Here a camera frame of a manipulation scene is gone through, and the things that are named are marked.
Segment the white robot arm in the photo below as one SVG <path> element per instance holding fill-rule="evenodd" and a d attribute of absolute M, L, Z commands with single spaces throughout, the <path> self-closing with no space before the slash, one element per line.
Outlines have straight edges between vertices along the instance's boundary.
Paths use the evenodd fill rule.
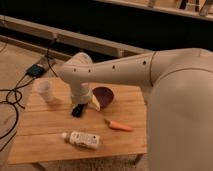
<path fill-rule="evenodd" d="M 91 82 L 149 87 L 149 170 L 213 171 L 213 52 L 175 49 L 100 63 L 80 52 L 59 77 L 74 104 L 90 101 Z"/>

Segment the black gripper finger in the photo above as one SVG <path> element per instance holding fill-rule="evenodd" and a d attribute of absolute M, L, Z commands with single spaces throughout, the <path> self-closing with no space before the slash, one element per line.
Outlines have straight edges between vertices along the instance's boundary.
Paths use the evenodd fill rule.
<path fill-rule="evenodd" d="M 72 116 L 80 118 L 86 108 L 86 104 L 78 104 L 73 110 L 72 110 Z"/>

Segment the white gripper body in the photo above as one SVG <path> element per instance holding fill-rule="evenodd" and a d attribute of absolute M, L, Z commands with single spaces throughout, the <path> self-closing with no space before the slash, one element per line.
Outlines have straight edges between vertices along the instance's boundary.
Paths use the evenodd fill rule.
<path fill-rule="evenodd" d="M 74 104 L 86 104 L 92 98 L 92 91 L 88 83 L 71 83 L 71 100 Z"/>

